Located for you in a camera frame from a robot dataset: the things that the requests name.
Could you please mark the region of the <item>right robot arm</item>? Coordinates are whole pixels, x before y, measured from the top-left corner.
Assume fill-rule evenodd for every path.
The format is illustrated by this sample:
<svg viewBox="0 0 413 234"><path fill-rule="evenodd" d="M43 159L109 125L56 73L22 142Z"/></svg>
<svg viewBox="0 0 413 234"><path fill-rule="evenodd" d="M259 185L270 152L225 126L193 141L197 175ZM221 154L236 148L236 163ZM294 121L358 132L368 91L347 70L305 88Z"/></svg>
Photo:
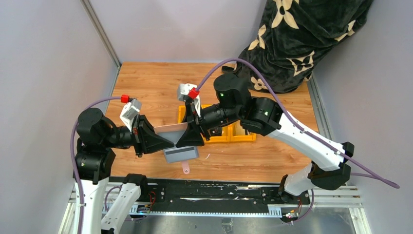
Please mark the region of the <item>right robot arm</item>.
<svg viewBox="0 0 413 234"><path fill-rule="evenodd" d="M351 167L343 154L352 154L353 144L334 143L329 148L327 138L302 127L276 101L253 97L247 84L234 74L218 76L213 87L219 102L202 108L197 86L179 85L177 96L185 103L183 122L187 128L177 147L203 146L213 129L238 122L248 132L280 140L311 159L304 169L282 178L278 197L292 198L315 187L336 190L349 180Z"/></svg>

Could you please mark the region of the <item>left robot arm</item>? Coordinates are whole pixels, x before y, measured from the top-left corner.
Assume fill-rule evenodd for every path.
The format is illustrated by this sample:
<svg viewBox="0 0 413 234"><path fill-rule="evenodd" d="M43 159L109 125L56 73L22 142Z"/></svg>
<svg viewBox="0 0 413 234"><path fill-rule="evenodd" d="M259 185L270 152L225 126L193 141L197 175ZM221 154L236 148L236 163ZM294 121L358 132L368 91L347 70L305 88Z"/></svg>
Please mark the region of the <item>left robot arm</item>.
<svg viewBox="0 0 413 234"><path fill-rule="evenodd" d="M133 118L132 129L117 127L98 108L84 110L77 119L79 135L76 146L75 167L80 182L76 185L76 215L82 234L117 234L129 215L134 202L154 199L145 175L128 174L119 195L105 215L102 209L105 191L116 157L113 149L133 147L138 156L152 154L174 146L154 131L144 115Z"/></svg>

